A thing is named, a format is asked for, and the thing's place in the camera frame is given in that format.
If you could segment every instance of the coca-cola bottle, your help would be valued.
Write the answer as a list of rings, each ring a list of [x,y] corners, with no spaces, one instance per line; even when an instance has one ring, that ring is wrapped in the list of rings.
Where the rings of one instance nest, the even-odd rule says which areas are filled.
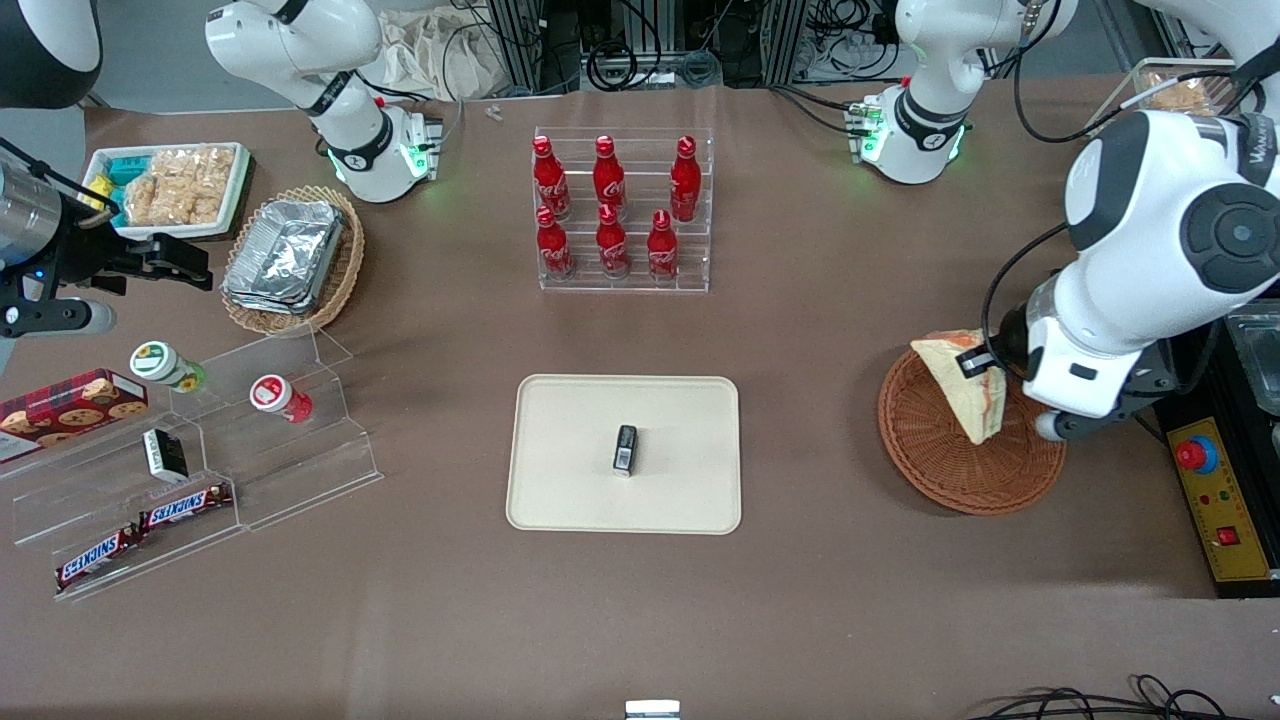
[[[556,213],[556,217],[568,217],[568,178],[564,167],[552,152],[552,141],[545,135],[534,138],[534,182],[538,183],[538,197]]]
[[[653,229],[649,231],[649,274],[655,281],[676,279],[676,231],[671,229],[671,214],[654,210]]]
[[[600,205],[600,227],[595,229],[595,243],[600,246],[604,277],[621,281],[631,273],[627,233],[618,224],[618,209],[614,205]]]
[[[686,135],[676,142],[676,163],[671,165],[671,214],[677,223],[692,222],[698,213],[698,191],[703,187],[703,169],[694,152],[698,143]]]
[[[568,238],[564,228],[556,222],[556,213],[547,205],[538,209],[538,252],[543,256],[548,278],[567,281],[573,277],[573,255],[568,251]]]
[[[622,164],[613,155],[613,138],[607,135],[595,138],[595,169],[591,170],[591,179],[595,181],[595,199],[600,205],[613,205],[618,219],[626,219],[626,176]]]

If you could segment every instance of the snickers bar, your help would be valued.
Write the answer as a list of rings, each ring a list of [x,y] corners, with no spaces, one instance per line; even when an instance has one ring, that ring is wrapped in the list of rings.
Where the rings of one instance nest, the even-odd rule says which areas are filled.
[[[84,578],[108,560],[119,557],[124,551],[138,544],[141,541],[142,532],[133,523],[129,523],[129,527],[127,528],[115,530],[102,542],[77,555],[65,565],[55,570],[58,577],[58,592],[63,592],[70,587],[72,583]]]
[[[220,507],[232,502],[234,500],[232,498],[230,483],[218,483],[197,493],[161,505],[155,510],[140,512],[138,528],[146,534],[154,530],[156,525],[178,523],[198,515],[210,507]]]

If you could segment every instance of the red switch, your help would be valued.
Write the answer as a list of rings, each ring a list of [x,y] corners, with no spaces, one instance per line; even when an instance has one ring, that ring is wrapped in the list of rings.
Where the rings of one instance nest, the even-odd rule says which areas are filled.
[[[1179,468],[1207,475],[1217,468],[1217,448],[1207,437],[1192,436],[1174,448],[1174,460]]]
[[[1240,536],[1235,528],[1219,528],[1217,544],[1240,544]]]

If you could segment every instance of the beige tray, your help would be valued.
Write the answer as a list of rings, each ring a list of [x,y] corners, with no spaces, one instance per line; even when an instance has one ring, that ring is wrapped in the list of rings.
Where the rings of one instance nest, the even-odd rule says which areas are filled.
[[[530,375],[516,398],[507,520],[521,530],[723,536],[742,518],[737,387],[726,378]],[[613,474],[620,425],[636,470]]]

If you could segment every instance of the table surface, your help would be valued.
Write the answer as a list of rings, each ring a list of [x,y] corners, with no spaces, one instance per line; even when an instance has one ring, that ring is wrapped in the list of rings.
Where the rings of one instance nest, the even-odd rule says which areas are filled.
[[[1028,83],[1029,111],[1068,132],[1117,79]],[[6,717],[588,719],[673,697],[694,719],[952,719],[1030,687],[1129,697],[1130,673],[1274,711],[1280,606],[1210,600],[1167,451],[1140,429],[1074,443],[1048,497],[1006,518],[942,510],[881,447],[890,364],[914,337],[973,327],[992,273],[1061,218],[1079,145],[1027,137],[1007,83],[923,187],[852,167],[835,132],[764,91],[500,105],[500,123],[467,110],[440,181],[357,204],[369,254],[330,331],[356,354],[351,413],[385,479],[79,603],[54,602],[47,553],[0,542]],[[246,143],[250,208],[335,184],[298,111],[87,120],[92,147]],[[714,128],[712,292],[539,291],[535,126]],[[227,245],[210,250],[221,265]],[[997,305],[1070,258],[1038,250]],[[0,396],[122,368],[152,337],[197,359],[255,338],[216,293],[177,283],[132,282],[115,305],[110,334],[19,343]],[[516,388],[534,373],[732,379],[739,529],[508,525]],[[0,514],[0,534],[10,524]]]

